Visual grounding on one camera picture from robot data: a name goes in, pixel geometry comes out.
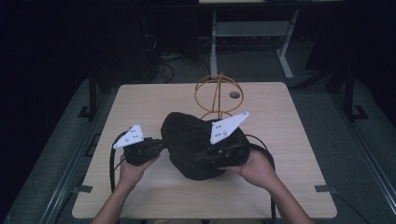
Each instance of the hand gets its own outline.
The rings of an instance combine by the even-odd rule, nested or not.
[[[250,155],[243,165],[221,169],[237,173],[244,177],[248,183],[266,190],[275,188],[280,181],[271,163],[256,150],[250,150]]]
[[[124,160],[125,156],[122,155],[120,160]],[[123,188],[131,192],[136,186],[137,182],[143,177],[143,173],[145,173],[146,169],[154,163],[157,158],[154,158],[150,161],[146,161],[145,163],[134,166],[124,160],[120,165],[120,180],[117,184],[117,188]]]

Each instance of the white bracket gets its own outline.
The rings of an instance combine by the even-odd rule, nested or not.
[[[242,114],[222,119],[212,123],[212,133],[210,135],[210,144],[215,145],[217,142],[230,136],[235,129],[248,117],[247,111]]]
[[[116,144],[114,144],[113,148],[117,149],[120,147],[127,147],[129,145],[142,142],[143,140],[145,140],[145,137],[143,136],[140,124],[136,123],[134,127],[132,127]]]

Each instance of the person's left arm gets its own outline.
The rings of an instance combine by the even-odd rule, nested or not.
[[[120,217],[122,207],[124,206],[128,195],[134,189],[137,182],[139,182],[143,177],[145,170],[156,160],[157,158],[147,161],[139,166],[134,166],[129,164],[127,161],[123,161],[120,165],[119,183],[110,197],[108,197],[92,223],[116,223]]]

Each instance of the forearm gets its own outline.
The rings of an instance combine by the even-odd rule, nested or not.
[[[92,223],[116,223],[130,192],[131,189],[117,186]]]
[[[269,189],[281,217],[289,224],[314,223],[286,186],[279,180],[276,188]]]

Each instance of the table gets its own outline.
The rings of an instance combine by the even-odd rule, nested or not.
[[[202,104],[211,104],[215,84],[197,93]],[[249,111],[240,128],[260,137],[276,162],[276,172],[311,217],[335,217],[329,192],[289,91],[283,83],[239,83],[245,100],[233,115]],[[221,104],[239,103],[229,97],[236,87],[223,84]],[[110,195],[108,164],[110,147],[117,135],[140,123],[146,137],[161,138],[165,117],[174,111],[200,118],[205,111],[194,101],[195,84],[147,84],[121,86],[84,179],[91,193],[80,192],[73,208],[76,218],[94,217]],[[117,164],[122,150],[116,154]],[[271,216],[270,195],[227,172],[205,181],[185,178],[170,162],[165,149],[145,172],[128,197],[121,217],[129,218],[264,218]]]

